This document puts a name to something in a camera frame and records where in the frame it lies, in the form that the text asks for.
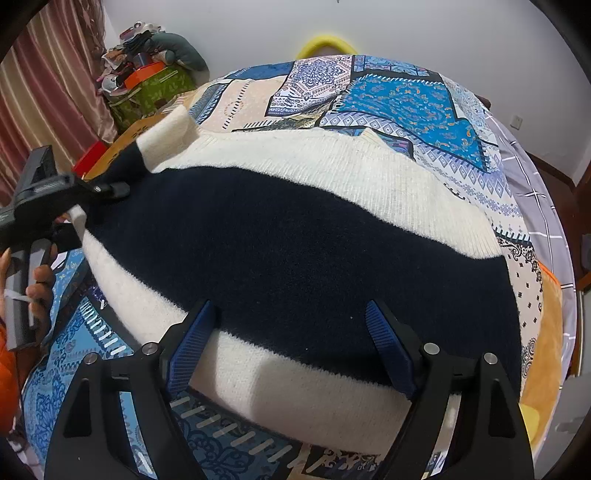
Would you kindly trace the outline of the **person's left hand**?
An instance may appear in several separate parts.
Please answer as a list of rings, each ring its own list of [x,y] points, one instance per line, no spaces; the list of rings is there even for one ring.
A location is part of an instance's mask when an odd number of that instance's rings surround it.
[[[35,333],[35,344],[39,345],[47,335],[50,328],[49,312],[53,303],[52,287],[55,283],[55,275],[51,264],[57,256],[57,247],[52,244],[48,263],[40,265],[33,271],[33,280],[25,289],[28,302],[28,311],[34,318],[33,329]],[[6,276],[11,263],[11,250],[6,249],[1,256],[1,322],[6,326],[5,297]]]

